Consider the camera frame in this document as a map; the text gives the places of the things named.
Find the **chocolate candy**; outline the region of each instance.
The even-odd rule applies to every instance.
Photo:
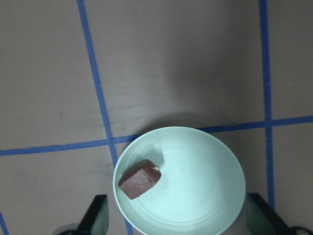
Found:
[[[144,159],[129,168],[118,186],[130,198],[134,199],[152,188],[160,179],[161,172],[149,159]]]

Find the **brown candy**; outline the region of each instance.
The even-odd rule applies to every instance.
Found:
[[[152,188],[160,177],[158,167],[149,159],[144,159],[124,173],[118,186],[130,199],[134,199]]]

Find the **floor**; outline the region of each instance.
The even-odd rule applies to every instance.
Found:
[[[247,192],[313,229],[313,2],[0,2],[0,224],[57,235],[112,194],[125,147],[200,128],[239,159]],[[133,229],[133,234],[140,233]],[[247,235],[245,210],[223,235]]]

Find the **bowl rim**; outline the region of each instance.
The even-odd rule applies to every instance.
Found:
[[[241,174],[241,177],[242,177],[242,183],[243,183],[243,199],[242,199],[242,202],[240,203],[240,207],[238,207],[238,213],[237,215],[230,220],[229,223],[225,224],[223,229],[221,229],[217,234],[214,234],[214,235],[219,235],[223,232],[225,232],[234,222],[235,220],[238,218],[238,216],[240,215],[242,209],[243,209],[243,206],[244,206],[244,203],[245,203],[245,200],[246,200],[246,178],[245,178],[245,174],[244,174],[244,171],[241,167],[241,164],[239,162],[239,160],[237,159],[236,155],[231,151],[231,149],[225,144],[223,143],[221,140],[219,140],[218,138],[216,138],[215,136],[205,132],[205,131],[202,131],[202,130],[199,130],[199,129],[196,129],[196,128],[192,128],[192,127],[185,127],[185,126],[168,126],[168,127],[161,127],[161,128],[157,128],[157,129],[154,129],[152,131],[148,131],[146,133],[144,133],[143,135],[139,136],[138,138],[136,138],[134,141],[132,141],[125,149],[124,151],[122,152],[122,154],[120,155],[120,157],[118,158],[117,160],[117,163],[114,167],[114,172],[113,172],[113,179],[112,179],[112,187],[113,187],[113,194],[114,194],[114,199],[115,199],[115,202],[119,208],[119,210],[121,211],[121,213],[123,214],[124,218],[135,228],[137,229],[139,232],[141,232],[143,235],[149,235],[147,233],[145,233],[144,231],[142,231],[141,229],[139,229],[135,224],[132,223],[132,221],[125,215],[122,207],[120,206],[119,202],[118,202],[118,199],[117,199],[117,195],[116,195],[116,187],[115,187],[115,182],[116,182],[116,172],[117,172],[117,169],[120,165],[120,162],[121,160],[123,159],[123,157],[125,156],[125,153],[128,151],[129,148],[131,148],[134,144],[136,144],[138,141],[140,141],[140,139],[142,138],[145,138],[147,135],[150,135],[154,132],[158,132],[158,131],[163,131],[163,130],[169,130],[169,129],[185,129],[185,130],[190,130],[190,131],[194,131],[194,132],[198,132],[198,133],[201,133],[201,134],[206,134],[208,137],[212,138],[214,141],[218,142],[219,144],[223,145],[224,147],[226,147],[230,153],[233,155],[233,157],[235,158],[235,162],[236,162],[236,165],[238,166],[238,169],[240,171],[240,174]]]

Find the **gray floor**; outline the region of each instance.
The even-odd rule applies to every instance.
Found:
[[[113,137],[265,120],[257,0],[85,5]],[[2,1],[0,12],[0,211],[10,235],[74,227],[100,193],[108,235],[127,234],[107,145],[28,154],[107,138],[77,2]],[[312,12],[311,0],[268,1],[273,119],[313,115]],[[313,229],[313,123],[303,120],[273,127],[274,199],[284,220]],[[247,191],[268,200],[265,129],[213,135],[239,159]],[[115,145],[118,156],[128,144]],[[244,212],[225,235],[249,234]]]

